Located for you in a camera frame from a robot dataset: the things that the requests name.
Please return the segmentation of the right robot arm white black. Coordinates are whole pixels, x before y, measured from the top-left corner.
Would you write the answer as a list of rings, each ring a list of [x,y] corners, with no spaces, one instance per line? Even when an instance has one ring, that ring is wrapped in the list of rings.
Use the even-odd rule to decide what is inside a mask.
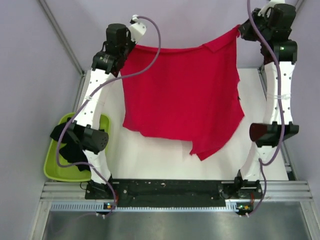
[[[266,74],[266,108],[261,123],[252,123],[252,142],[244,165],[234,179],[233,192],[245,198],[253,191],[263,194],[260,178],[263,168],[271,165],[282,142],[299,132],[291,113],[291,85],[298,58],[298,44],[291,40],[292,24],[297,12],[284,0],[270,0],[264,7],[251,9],[247,2],[248,20],[238,27],[245,41],[259,42]]]

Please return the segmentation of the red t shirt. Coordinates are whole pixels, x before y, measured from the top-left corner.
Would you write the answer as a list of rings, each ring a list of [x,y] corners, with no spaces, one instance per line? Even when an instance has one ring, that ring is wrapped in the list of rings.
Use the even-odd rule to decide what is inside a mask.
[[[197,47],[138,45],[121,74],[123,126],[145,137],[192,143],[205,160],[231,139],[245,114],[237,70],[236,27]]]

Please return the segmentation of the black t shirt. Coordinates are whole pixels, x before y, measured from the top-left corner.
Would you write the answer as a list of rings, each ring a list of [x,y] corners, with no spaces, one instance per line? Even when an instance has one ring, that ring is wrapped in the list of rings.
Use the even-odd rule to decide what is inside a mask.
[[[54,127],[53,131],[50,134],[50,137],[54,141],[58,141],[59,137],[62,133],[62,130],[64,129],[66,123],[58,124]],[[70,137],[70,135],[66,132],[62,138],[61,141],[62,144],[65,144],[65,146],[61,147],[59,149],[59,154],[69,163],[69,164],[75,164],[75,163],[88,163],[88,159],[84,152],[81,150],[78,144],[74,142],[74,140]]]

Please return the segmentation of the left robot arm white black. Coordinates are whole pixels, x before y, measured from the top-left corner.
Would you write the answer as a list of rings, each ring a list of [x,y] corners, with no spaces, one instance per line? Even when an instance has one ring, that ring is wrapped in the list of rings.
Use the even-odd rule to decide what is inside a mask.
[[[147,27],[141,23],[126,26],[121,23],[109,24],[106,40],[93,59],[87,73],[89,84],[82,102],[81,110],[75,115],[66,132],[84,153],[91,171],[91,183],[102,198],[109,198],[114,187],[107,181],[111,172],[107,165],[105,148],[109,134],[100,129],[100,119],[107,97],[103,83],[115,79],[130,52],[146,33]]]

